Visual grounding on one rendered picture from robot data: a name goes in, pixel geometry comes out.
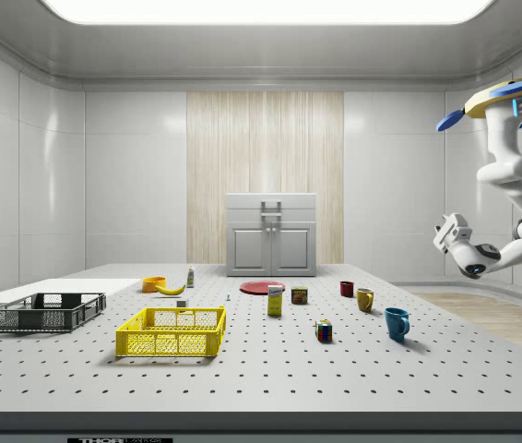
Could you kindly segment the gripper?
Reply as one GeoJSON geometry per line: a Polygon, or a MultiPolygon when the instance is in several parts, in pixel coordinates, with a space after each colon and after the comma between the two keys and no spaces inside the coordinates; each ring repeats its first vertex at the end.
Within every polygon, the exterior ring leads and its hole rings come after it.
{"type": "Polygon", "coordinates": [[[455,242],[468,241],[472,234],[466,219],[459,213],[444,215],[443,226],[436,226],[433,244],[446,254],[455,242]]]}

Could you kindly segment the blue mug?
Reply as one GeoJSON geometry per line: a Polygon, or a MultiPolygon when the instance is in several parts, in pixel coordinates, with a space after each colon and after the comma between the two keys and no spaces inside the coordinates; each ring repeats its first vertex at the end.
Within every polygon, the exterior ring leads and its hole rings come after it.
{"type": "Polygon", "coordinates": [[[394,341],[404,341],[410,329],[409,312],[397,307],[388,307],[385,310],[385,318],[389,338],[394,341]]]}

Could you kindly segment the drone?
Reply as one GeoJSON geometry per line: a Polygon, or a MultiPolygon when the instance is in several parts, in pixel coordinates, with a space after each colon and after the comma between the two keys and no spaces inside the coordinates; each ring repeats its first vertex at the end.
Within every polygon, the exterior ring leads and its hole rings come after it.
{"type": "Polygon", "coordinates": [[[444,131],[457,123],[464,115],[470,118],[484,118],[485,109],[496,102],[507,101],[513,105],[515,117],[522,115],[522,78],[501,82],[486,90],[474,94],[461,110],[444,117],[436,126],[437,131],[444,131]]]}

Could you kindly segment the white cabinet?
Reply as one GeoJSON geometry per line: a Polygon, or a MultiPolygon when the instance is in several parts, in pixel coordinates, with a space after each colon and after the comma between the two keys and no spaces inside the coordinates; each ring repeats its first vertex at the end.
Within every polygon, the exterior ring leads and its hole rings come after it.
{"type": "Polygon", "coordinates": [[[315,193],[228,193],[229,276],[314,276],[315,193]]]}

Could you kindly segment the yellow and white box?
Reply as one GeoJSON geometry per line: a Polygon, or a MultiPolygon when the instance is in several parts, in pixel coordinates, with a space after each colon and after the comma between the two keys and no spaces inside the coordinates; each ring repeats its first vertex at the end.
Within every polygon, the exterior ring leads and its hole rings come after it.
{"type": "Polygon", "coordinates": [[[284,286],[281,283],[269,284],[267,287],[267,314],[273,317],[281,315],[284,286]]]}

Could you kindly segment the red plate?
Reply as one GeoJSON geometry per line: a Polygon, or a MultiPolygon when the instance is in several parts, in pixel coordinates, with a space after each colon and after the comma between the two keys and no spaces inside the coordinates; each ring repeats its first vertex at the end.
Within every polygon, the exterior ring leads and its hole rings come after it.
{"type": "Polygon", "coordinates": [[[270,286],[277,286],[283,292],[285,284],[278,281],[246,281],[241,284],[240,291],[251,295],[268,295],[270,286]]]}

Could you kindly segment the yellow basket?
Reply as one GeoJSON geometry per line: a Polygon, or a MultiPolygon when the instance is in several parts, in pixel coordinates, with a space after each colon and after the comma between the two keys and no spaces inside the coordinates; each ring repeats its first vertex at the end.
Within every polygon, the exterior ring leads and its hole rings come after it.
{"type": "Polygon", "coordinates": [[[224,306],[146,307],[115,332],[115,353],[142,356],[215,356],[226,330],[224,306]]]}

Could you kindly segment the dark grey basket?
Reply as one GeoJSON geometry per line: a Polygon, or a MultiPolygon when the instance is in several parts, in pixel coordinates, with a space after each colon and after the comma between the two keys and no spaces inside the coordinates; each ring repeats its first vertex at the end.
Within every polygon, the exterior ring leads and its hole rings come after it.
{"type": "Polygon", "coordinates": [[[105,293],[34,293],[0,305],[0,331],[72,331],[105,307],[105,293]]]}

